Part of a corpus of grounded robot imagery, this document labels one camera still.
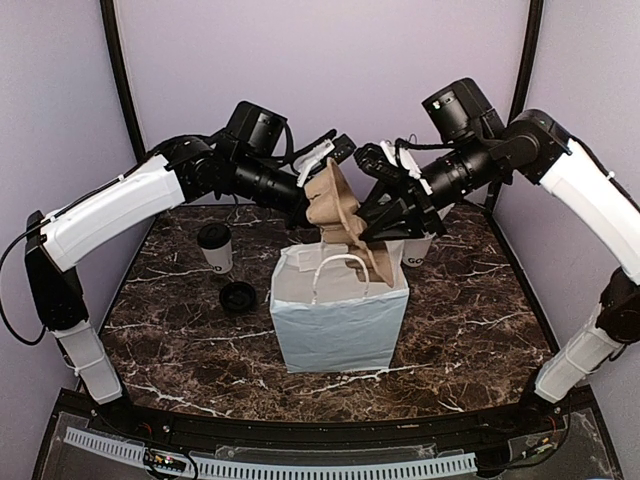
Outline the brown cardboard cup carrier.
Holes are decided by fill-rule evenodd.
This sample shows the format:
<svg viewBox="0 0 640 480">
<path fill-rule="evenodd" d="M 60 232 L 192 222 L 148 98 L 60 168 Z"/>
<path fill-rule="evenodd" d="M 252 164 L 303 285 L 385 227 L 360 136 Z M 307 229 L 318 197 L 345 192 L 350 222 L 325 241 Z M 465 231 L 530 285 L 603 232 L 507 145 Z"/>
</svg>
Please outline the brown cardboard cup carrier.
<svg viewBox="0 0 640 480">
<path fill-rule="evenodd" d="M 304 186 L 307 220 L 318 227 L 327 244 L 342 244 L 347 253 L 364 262 L 372 282 L 395 284 L 389 250 L 384 241 L 365 242 L 360 235 L 367 223 L 357 215 L 360 203 L 339 165 L 333 160 Z"/>
</svg>

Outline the white paper coffee cup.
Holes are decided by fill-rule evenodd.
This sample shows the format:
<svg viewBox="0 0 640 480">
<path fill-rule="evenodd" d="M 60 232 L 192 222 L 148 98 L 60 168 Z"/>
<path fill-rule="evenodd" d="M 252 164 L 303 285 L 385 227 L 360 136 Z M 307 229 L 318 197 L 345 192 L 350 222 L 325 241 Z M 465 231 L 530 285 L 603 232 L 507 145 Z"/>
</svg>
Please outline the white paper coffee cup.
<svg viewBox="0 0 640 480">
<path fill-rule="evenodd" d="M 229 273 L 232 270 L 233 259 L 230 242 L 215 249 L 202 248 L 202 253 L 206 262 L 216 274 L 222 275 Z"/>
</svg>

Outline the black plastic cup lid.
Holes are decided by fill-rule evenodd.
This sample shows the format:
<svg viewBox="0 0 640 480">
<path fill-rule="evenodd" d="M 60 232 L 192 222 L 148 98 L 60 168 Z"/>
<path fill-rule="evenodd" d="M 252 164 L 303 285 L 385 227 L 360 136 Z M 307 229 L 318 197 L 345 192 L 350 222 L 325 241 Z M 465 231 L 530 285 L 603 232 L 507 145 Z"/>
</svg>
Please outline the black plastic cup lid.
<svg viewBox="0 0 640 480">
<path fill-rule="evenodd" d="M 233 315 L 244 314 L 256 306 L 257 292 L 247 282 L 233 281 L 221 288 L 219 301 L 225 312 Z"/>
</svg>

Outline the white paper takeout bag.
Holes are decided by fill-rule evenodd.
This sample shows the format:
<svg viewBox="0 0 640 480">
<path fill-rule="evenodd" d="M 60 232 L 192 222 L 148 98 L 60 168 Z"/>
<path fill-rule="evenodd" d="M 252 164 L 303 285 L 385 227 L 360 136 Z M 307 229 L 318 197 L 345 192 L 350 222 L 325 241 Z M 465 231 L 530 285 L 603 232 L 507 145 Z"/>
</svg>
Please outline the white paper takeout bag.
<svg viewBox="0 0 640 480">
<path fill-rule="evenodd" d="M 362 274 L 343 245 L 284 248 L 274 268 L 269 310 L 290 373 L 380 370 L 392 360 L 409 299 L 403 243 L 386 244 L 394 285 Z"/>
</svg>

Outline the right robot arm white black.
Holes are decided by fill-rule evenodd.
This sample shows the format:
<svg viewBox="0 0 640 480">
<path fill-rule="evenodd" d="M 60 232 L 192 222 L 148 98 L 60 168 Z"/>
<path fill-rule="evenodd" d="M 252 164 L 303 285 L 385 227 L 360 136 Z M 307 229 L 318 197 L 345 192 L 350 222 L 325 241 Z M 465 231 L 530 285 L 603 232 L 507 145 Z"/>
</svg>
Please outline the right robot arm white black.
<svg viewBox="0 0 640 480">
<path fill-rule="evenodd" d="M 503 122 L 469 78 L 427 97 L 442 156 L 426 166 L 404 139 L 357 149 L 358 167 L 375 179 L 358 209 L 365 242 L 441 235 L 439 213 L 469 193 L 519 173 L 562 201 L 618 261 L 586 324 L 533 375 L 510 424 L 534 432 L 549 409 L 606 359 L 639 339 L 639 208 L 593 152 L 545 112 Z"/>
</svg>

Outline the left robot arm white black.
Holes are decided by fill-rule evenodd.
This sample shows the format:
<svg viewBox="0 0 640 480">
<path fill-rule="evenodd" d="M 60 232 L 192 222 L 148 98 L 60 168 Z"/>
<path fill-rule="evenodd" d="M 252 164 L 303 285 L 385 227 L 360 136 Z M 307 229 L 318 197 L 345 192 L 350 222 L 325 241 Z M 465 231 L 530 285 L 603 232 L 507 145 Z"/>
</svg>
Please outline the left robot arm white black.
<svg viewBox="0 0 640 480">
<path fill-rule="evenodd" d="M 305 226 L 308 202 L 284 169 L 311 150 L 295 149 L 285 117 L 241 101 L 217 132 L 165 140 L 142 163 L 71 204 L 30 215 L 20 238 L 37 315 L 117 434 L 134 435 L 141 415 L 122 399 L 122 382 L 89 322 L 77 264 L 132 226 L 209 193 L 249 199 Z"/>
</svg>

